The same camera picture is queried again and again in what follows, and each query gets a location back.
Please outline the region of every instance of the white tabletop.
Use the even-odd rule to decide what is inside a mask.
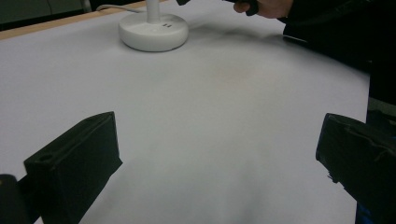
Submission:
[[[114,111],[124,164],[81,223],[354,223],[315,152],[326,113],[364,120],[369,77],[228,2],[162,12],[190,26],[165,53],[122,44],[129,12],[0,41],[0,173]]]

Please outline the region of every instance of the black object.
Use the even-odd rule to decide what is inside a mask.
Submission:
[[[238,0],[224,0],[224,1],[235,3]],[[247,16],[253,16],[253,15],[256,15],[257,12],[259,12],[259,4],[258,4],[257,0],[240,0],[240,1],[247,2],[250,4],[249,10],[246,12]],[[190,0],[177,0],[177,3],[180,6],[186,5],[188,2],[190,2]]]
[[[18,193],[9,194],[18,191],[15,187],[0,189],[6,195],[0,211],[8,209],[11,217],[26,215],[30,223],[38,216],[46,224],[79,223],[121,164],[114,113],[84,119],[24,162],[27,176],[19,182],[19,191],[25,211],[9,206],[18,199]]]
[[[334,183],[367,208],[375,223],[394,224],[396,214],[396,141],[358,120],[327,114],[317,160]]]

